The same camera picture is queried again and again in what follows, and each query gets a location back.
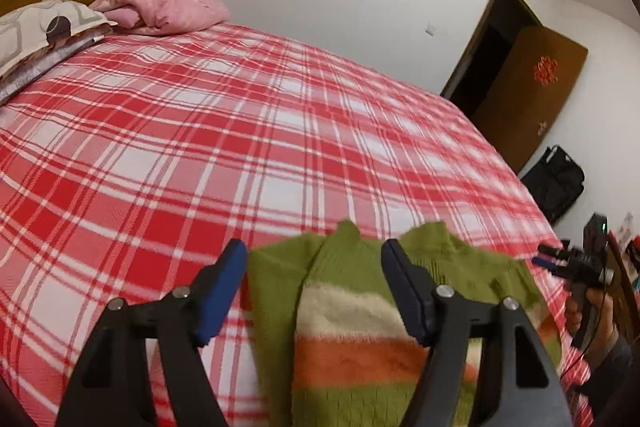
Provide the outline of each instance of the black bag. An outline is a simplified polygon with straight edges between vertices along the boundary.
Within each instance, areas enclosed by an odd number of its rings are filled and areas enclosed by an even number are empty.
[[[546,219],[554,225],[584,191],[584,172],[558,145],[547,147],[542,158],[527,172],[522,183]]]

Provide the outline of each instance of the plaid bedsheet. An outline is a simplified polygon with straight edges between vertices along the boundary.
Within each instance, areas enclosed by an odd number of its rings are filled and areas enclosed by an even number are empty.
[[[0,371],[40,427],[53,425],[111,298],[157,299],[233,237],[263,245],[348,217],[380,238],[440,219],[518,257],[556,240],[446,100],[231,25],[112,36],[0,107],[0,208]],[[532,272],[562,325],[561,285]],[[247,302],[243,288],[202,352],[234,426],[266,424]],[[566,334],[563,345],[573,360]],[[150,351],[159,417],[172,425]]]

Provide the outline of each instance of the sweater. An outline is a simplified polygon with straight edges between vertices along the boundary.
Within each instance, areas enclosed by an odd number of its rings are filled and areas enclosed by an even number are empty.
[[[516,298],[556,367],[558,327],[523,261],[474,248],[427,223],[399,242],[436,284],[467,299]],[[396,427],[427,359],[404,329],[386,284],[382,241],[350,221],[250,252],[248,279],[258,379],[270,427]],[[470,341],[454,425],[466,425],[481,341]]]

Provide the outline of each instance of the pillow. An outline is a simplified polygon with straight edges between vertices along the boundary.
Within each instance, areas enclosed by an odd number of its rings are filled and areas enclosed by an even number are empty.
[[[89,28],[110,23],[73,1],[43,1],[0,17],[0,82],[31,55],[41,58],[56,44]]]
[[[91,8],[138,35],[173,35],[204,30],[226,21],[229,10],[220,0],[97,0]]]
[[[89,28],[84,32],[71,37],[66,42],[57,42],[54,48],[46,54],[36,52],[28,59],[23,60],[12,73],[7,73],[0,79],[0,106],[4,105],[11,97],[32,82],[40,78],[53,66],[75,55],[79,51],[87,49],[96,42],[100,42],[105,35],[113,30],[108,24],[102,24],[96,28]]]

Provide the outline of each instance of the hand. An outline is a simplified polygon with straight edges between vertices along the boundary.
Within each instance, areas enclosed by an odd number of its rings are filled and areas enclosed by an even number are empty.
[[[610,346],[612,345],[611,343],[615,342],[617,336],[616,327],[613,324],[613,299],[607,295],[603,304],[603,296],[603,290],[596,290],[593,288],[589,288],[587,290],[586,297],[588,301],[598,310],[602,307],[598,330],[596,330],[591,346],[588,349],[588,357],[585,356],[590,365],[590,360],[594,362],[598,361],[597,364],[599,364],[602,359],[607,356]],[[578,311],[578,302],[576,302],[571,296],[567,298],[565,302],[564,317],[566,318],[567,331],[569,331],[571,336],[574,336],[580,329],[582,314]]]

